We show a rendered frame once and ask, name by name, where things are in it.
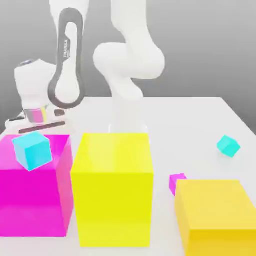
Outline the small magenta cube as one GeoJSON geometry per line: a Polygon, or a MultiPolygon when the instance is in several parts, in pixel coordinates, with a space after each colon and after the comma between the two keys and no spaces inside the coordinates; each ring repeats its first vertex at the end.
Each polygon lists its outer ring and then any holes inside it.
{"type": "Polygon", "coordinates": [[[187,177],[185,176],[184,173],[179,173],[179,174],[172,174],[169,177],[169,189],[173,196],[176,195],[176,186],[177,186],[177,181],[178,180],[186,180],[187,177]]]}

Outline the large yellow box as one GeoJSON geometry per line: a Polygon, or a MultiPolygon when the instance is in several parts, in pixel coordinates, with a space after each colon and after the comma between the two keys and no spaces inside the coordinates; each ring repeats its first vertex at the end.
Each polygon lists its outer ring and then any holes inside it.
{"type": "Polygon", "coordinates": [[[154,169],[146,133],[85,133],[71,182],[81,247],[150,245],[154,169]]]}

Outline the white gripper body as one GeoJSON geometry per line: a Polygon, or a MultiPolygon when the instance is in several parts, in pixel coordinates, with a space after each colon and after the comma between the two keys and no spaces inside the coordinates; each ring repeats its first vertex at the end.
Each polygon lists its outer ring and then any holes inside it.
{"type": "Polygon", "coordinates": [[[75,129],[73,125],[64,117],[48,120],[46,123],[30,123],[27,118],[16,117],[5,122],[5,134],[19,135],[20,130],[28,132],[37,131],[44,135],[71,135],[75,129]]]}

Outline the large orange box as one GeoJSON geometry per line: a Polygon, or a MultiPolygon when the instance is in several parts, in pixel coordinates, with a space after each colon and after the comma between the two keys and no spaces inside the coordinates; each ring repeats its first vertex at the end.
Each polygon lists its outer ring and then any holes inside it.
{"type": "Polygon", "coordinates": [[[176,183],[185,256],[256,256],[256,208],[238,180],[176,183]]]}

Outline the small cyan cube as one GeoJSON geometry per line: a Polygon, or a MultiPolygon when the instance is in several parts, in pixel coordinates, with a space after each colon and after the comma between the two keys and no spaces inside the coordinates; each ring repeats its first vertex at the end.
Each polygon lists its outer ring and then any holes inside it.
{"type": "Polygon", "coordinates": [[[50,140],[38,132],[12,139],[16,160],[27,171],[33,171],[53,160],[50,140]]]}

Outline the small teal cube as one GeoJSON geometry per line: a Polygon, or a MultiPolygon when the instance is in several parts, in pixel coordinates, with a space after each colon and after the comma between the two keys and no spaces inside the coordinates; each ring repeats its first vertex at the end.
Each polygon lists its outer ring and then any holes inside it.
{"type": "Polygon", "coordinates": [[[217,148],[222,154],[233,158],[235,154],[240,150],[241,146],[235,139],[224,135],[217,143],[217,148]]]}

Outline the large magenta box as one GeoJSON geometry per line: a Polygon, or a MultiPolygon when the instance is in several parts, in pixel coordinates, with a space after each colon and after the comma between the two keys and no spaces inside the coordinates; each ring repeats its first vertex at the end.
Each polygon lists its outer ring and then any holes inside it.
{"type": "Polygon", "coordinates": [[[16,160],[12,140],[0,140],[0,237],[65,237],[74,199],[71,138],[48,134],[52,162],[27,171],[16,160]]]}

